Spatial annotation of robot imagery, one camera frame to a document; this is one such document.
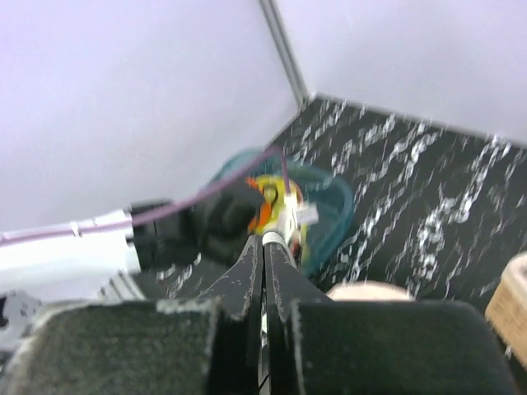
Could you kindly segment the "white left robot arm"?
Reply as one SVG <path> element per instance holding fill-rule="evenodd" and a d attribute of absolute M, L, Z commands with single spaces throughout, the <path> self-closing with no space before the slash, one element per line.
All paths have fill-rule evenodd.
<path fill-rule="evenodd" d="M 201 255 L 229 267 L 270 208 L 246 179 L 215 193 L 204 191 L 183 206 L 144 202 L 90 220 L 4 234 L 1 295 L 89 298 L 120 272 L 186 267 Z"/>

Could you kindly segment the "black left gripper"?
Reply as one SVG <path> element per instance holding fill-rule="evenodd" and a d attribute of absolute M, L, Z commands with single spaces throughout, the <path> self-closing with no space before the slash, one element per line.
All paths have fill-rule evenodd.
<path fill-rule="evenodd" d="M 235 263 L 251 232 L 256 192 L 238 181 L 184 211 L 189 237 L 198 250 L 218 263 Z"/>

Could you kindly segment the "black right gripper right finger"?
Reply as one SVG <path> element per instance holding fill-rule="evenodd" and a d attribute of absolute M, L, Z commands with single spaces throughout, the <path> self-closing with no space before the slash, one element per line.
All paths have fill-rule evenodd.
<path fill-rule="evenodd" d="M 273 394 L 516 394 L 483 316 L 457 301 L 331 300 L 263 247 Z"/>

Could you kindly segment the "white mesh laundry bag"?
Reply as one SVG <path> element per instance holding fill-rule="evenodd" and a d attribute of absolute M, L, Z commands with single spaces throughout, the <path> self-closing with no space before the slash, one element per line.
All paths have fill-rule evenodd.
<path fill-rule="evenodd" d="M 402 287 L 378 281 L 338 283 L 326 295 L 336 301 L 414 301 L 415 298 Z"/>

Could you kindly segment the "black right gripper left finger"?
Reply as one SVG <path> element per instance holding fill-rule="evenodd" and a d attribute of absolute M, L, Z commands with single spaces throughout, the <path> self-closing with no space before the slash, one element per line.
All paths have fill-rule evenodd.
<path fill-rule="evenodd" d="M 262 245 L 194 299 L 66 300 L 28 323 L 10 394 L 256 394 Z"/>

